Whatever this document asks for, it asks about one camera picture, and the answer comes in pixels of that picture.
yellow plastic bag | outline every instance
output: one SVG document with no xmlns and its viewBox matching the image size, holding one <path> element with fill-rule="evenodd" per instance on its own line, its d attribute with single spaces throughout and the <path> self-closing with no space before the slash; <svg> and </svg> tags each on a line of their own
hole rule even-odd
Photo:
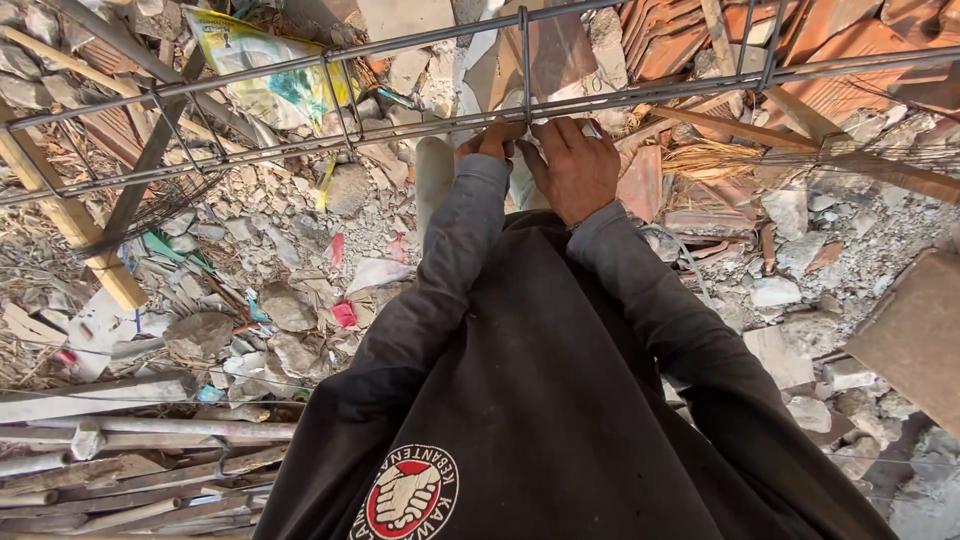
<svg viewBox="0 0 960 540">
<path fill-rule="evenodd" d="M 313 56 L 324 50 L 311 41 L 271 36 L 229 15 L 192 6 L 182 7 L 190 30 L 204 51 L 206 63 L 218 75 Z M 332 63 L 328 69 L 336 91 L 336 103 L 341 107 L 349 104 L 347 83 L 340 64 Z M 350 79 L 350 85 L 354 96 L 358 96 L 357 82 Z M 243 111 L 279 130 L 292 130 L 308 124 L 319 133 L 323 114 L 336 107 L 320 65 L 232 83 L 228 89 L 240 100 Z"/>
</svg>

black sweatshirt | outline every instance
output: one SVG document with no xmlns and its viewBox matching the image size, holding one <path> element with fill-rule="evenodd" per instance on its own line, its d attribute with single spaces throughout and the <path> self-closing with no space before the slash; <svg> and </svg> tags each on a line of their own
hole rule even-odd
<svg viewBox="0 0 960 540">
<path fill-rule="evenodd" d="M 460 161 L 415 288 L 317 386 L 254 539 L 896 537 L 619 203 L 573 235 L 506 220 L 507 177 Z"/>
</svg>

man's right hand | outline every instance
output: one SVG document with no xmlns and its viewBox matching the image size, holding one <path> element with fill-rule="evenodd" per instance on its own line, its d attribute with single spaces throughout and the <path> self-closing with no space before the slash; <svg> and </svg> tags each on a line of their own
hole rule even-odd
<svg viewBox="0 0 960 540">
<path fill-rule="evenodd" d="M 587 219 L 616 198 L 620 154 L 609 134 L 598 139 L 584 135 L 585 118 L 554 118 L 535 124 L 530 133 L 540 142 L 546 161 L 537 147 L 525 140 L 516 142 L 523 160 L 533 174 L 550 207 L 568 227 Z"/>
</svg>

circular logo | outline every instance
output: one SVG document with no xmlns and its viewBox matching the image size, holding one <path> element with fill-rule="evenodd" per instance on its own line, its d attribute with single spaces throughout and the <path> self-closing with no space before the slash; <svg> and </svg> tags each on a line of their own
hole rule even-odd
<svg viewBox="0 0 960 540">
<path fill-rule="evenodd" d="M 427 540 L 449 519 L 457 489 L 457 464 L 445 450 L 400 447 L 383 460 L 350 538 Z"/>
</svg>

cement bag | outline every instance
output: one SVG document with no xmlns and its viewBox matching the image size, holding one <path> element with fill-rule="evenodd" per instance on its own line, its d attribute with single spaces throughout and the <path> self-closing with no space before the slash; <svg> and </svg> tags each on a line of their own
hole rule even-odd
<svg viewBox="0 0 960 540">
<path fill-rule="evenodd" d="M 323 47 L 292 37 L 271 36 L 252 24 L 222 13 L 182 6 L 190 30 L 204 51 L 206 63 L 218 75 L 296 60 L 323 51 Z M 340 64 L 328 66 L 337 103 L 349 103 L 347 84 Z M 351 80 L 354 95 L 359 85 Z M 292 130 L 307 124 L 320 132 L 321 118 L 334 110 L 322 66 L 304 67 L 228 85 L 240 108 L 270 127 Z"/>
</svg>

